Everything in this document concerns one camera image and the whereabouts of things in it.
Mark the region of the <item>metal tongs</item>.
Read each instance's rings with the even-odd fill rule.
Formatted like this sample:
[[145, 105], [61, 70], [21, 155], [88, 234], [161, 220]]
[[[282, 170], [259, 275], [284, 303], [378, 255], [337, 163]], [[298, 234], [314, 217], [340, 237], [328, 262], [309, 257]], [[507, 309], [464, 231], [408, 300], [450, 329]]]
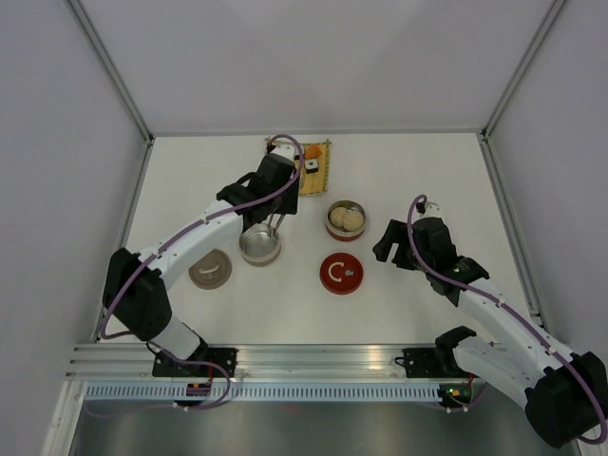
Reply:
[[299, 192], [302, 187], [302, 171], [294, 176], [294, 181], [288, 188], [274, 199], [272, 211], [266, 222], [270, 233], [274, 236], [287, 216], [296, 215], [298, 208]]

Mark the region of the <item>white bun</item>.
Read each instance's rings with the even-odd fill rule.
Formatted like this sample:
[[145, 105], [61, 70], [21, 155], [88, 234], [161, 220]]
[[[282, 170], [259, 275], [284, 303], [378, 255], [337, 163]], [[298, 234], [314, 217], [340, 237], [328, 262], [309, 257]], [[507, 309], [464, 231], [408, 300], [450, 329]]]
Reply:
[[364, 223], [364, 216], [359, 211], [352, 210], [344, 217], [343, 229], [347, 232], [355, 232], [359, 230]]
[[332, 209], [330, 213], [330, 222], [336, 228], [342, 228], [344, 226], [344, 217], [349, 213], [349, 210], [345, 207], [338, 206]]

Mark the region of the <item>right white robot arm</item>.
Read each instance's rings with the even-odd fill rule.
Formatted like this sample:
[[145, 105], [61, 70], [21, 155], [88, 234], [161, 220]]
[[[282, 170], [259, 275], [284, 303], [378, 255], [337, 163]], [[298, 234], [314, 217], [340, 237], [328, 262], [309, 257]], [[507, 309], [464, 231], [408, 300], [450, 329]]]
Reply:
[[431, 289], [472, 316], [499, 343], [492, 348], [461, 326], [435, 340], [433, 362], [445, 375], [471, 373], [521, 407], [551, 447], [607, 440], [607, 372], [592, 352], [577, 354], [509, 305], [477, 261], [460, 256], [438, 217], [391, 220], [372, 249], [380, 262], [424, 273]]

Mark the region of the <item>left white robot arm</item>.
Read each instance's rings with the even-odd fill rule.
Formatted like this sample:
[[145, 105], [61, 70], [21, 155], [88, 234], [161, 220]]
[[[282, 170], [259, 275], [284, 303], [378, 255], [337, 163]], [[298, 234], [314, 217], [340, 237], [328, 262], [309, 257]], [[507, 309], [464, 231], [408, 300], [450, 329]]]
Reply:
[[197, 261], [272, 214], [297, 212], [302, 166], [266, 154], [257, 170], [224, 186], [202, 213], [171, 237], [138, 253], [125, 248], [110, 258], [99, 329], [103, 340], [133, 335], [174, 358], [185, 375], [207, 365], [208, 344], [173, 312], [169, 289]]

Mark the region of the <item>sushi roll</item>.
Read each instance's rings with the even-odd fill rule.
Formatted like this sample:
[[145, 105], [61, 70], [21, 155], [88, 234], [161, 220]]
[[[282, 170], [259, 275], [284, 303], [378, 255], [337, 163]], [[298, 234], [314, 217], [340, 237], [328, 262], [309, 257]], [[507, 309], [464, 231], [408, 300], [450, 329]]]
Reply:
[[315, 174], [319, 171], [318, 159], [305, 160], [305, 171], [307, 174]]

